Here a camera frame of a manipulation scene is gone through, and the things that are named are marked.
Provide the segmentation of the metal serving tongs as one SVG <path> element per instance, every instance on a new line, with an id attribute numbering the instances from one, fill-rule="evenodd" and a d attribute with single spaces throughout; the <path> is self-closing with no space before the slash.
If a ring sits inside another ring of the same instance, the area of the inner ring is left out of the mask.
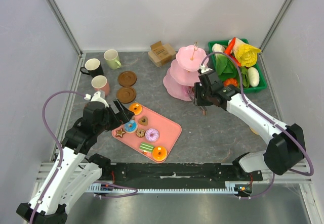
<path id="1" fill-rule="evenodd" d="M 201 95 L 201 90 L 199 89 L 199 87 L 194 89 L 194 103 L 196 106 L 198 106 L 201 109 L 202 114 L 206 116 L 207 115 L 206 103 Z"/>

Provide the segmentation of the green layered cake slice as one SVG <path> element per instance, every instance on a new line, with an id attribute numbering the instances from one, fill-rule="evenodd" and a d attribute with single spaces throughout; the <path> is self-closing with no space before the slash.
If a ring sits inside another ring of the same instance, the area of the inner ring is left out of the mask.
<path id="1" fill-rule="evenodd" d="M 139 149 L 142 151 L 142 152 L 146 152 L 146 153 L 152 153 L 153 149 L 154 149 L 154 145 L 152 144 L 149 144 L 149 143 L 145 143 L 145 142 L 142 142 L 139 146 Z"/>

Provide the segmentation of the small orange glazed donut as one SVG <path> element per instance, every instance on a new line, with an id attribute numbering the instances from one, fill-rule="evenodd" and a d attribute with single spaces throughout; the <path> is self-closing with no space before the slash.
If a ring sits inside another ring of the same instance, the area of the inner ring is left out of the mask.
<path id="1" fill-rule="evenodd" d="M 156 162 L 162 162 L 166 159 L 168 152 L 165 147 L 163 146 L 157 146 L 152 150 L 152 158 Z"/>

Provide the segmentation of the large orange glazed donut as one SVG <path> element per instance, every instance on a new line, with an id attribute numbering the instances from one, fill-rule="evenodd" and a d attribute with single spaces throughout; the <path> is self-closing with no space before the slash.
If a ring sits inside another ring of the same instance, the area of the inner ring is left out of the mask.
<path id="1" fill-rule="evenodd" d="M 129 106 L 129 110 L 132 111 L 135 115 L 139 115 L 142 112 L 142 105 L 139 103 L 132 103 Z"/>

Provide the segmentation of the brown saucer middle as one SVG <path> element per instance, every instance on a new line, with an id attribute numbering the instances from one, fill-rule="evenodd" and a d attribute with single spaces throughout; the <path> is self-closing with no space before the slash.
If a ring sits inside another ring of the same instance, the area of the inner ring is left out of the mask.
<path id="1" fill-rule="evenodd" d="M 131 103 L 136 98 L 136 90 L 131 86 L 123 86 L 117 91 L 116 96 L 121 103 Z"/>

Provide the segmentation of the brown saucer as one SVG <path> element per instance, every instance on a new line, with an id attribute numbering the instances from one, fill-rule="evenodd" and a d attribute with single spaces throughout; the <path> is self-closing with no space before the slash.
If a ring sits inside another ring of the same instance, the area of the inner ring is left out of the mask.
<path id="1" fill-rule="evenodd" d="M 131 86 L 123 86 L 117 91 L 116 96 L 121 103 L 131 103 L 136 98 L 136 90 Z"/>
<path id="2" fill-rule="evenodd" d="M 137 76 L 132 71 L 125 71 L 118 76 L 117 80 L 121 86 L 132 86 L 136 83 Z"/>

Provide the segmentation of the orange pumpkin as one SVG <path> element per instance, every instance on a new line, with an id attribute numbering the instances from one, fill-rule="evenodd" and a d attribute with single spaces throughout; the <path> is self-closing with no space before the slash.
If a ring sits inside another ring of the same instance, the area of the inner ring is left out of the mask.
<path id="1" fill-rule="evenodd" d="M 235 87 L 238 87 L 238 82 L 235 78 L 229 78 L 223 82 L 223 85 L 224 86 L 233 85 Z"/>

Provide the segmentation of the green bok choy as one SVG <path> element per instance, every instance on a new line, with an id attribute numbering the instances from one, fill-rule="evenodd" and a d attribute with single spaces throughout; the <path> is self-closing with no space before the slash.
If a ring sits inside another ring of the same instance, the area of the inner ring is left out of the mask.
<path id="1" fill-rule="evenodd" d="M 215 70 L 221 81 L 236 77 L 237 69 L 230 59 L 223 54 L 214 54 L 214 57 Z"/>

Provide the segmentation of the small chocolate nut donut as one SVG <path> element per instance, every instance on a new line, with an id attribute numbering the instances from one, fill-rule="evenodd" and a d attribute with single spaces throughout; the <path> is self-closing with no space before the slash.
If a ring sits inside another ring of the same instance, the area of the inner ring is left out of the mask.
<path id="1" fill-rule="evenodd" d="M 139 128 L 136 130 L 136 136 L 139 138 L 143 138 L 145 137 L 145 132 L 146 130 Z"/>

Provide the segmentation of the pink mug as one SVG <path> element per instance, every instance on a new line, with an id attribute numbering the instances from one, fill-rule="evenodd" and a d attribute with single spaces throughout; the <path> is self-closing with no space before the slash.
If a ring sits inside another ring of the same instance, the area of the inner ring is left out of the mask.
<path id="1" fill-rule="evenodd" d="M 109 82 L 103 75 L 95 76 L 91 81 L 91 85 L 95 90 L 103 91 L 106 96 L 110 93 Z"/>

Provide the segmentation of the spinach leaves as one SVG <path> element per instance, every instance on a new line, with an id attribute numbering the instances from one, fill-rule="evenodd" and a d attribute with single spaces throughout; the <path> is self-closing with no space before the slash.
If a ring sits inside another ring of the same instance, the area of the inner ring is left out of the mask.
<path id="1" fill-rule="evenodd" d="M 237 80 L 238 83 L 238 87 L 240 87 L 240 85 L 243 86 L 243 88 L 249 88 L 250 87 L 250 80 L 249 80 L 249 76 L 248 76 L 248 70 L 246 67 L 240 67 L 240 75 L 239 73 L 237 73 L 235 79 Z"/>

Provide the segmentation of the pink serving tray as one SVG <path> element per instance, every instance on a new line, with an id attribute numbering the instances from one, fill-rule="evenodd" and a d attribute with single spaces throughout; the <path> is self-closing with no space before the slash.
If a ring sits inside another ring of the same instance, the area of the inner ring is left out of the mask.
<path id="1" fill-rule="evenodd" d="M 135 115 L 112 131 L 112 136 L 156 163 L 163 163 L 179 138 L 182 127 L 172 120 L 139 104 L 129 110 Z"/>

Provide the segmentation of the red chili pepper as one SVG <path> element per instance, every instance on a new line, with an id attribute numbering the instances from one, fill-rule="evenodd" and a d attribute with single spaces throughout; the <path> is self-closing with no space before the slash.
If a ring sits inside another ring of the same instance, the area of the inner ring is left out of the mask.
<path id="1" fill-rule="evenodd" d="M 231 55 L 233 53 L 235 42 L 236 42 L 236 37 L 233 37 L 231 40 L 228 41 L 227 48 L 224 51 L 225 54 Z"/>

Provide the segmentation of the yellow napa cabbage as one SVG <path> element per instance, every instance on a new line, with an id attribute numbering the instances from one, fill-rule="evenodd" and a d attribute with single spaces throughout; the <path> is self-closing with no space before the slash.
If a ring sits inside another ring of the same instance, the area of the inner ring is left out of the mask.
<path id="1" fill-rule="evenodd" d="M 245 67 L 253 67 L 257 63 L 258 54 L 262 52 L 259 48 L 247 44 L 238 38 L 235 39 L 232 51 L 241 66 Z"/>

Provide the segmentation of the black mug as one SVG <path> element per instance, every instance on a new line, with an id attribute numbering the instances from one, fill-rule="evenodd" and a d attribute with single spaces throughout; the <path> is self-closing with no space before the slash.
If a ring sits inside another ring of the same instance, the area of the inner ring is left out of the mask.
<path id="1" fill-rule="evenodd" d="M 80 72 L 84 75 L 89 75 L 92 78 L 96 76 L 104 76 L 103 68 L 98 59 L 93 58 L 85 62 L 85 65 L 80 68 Z"/>

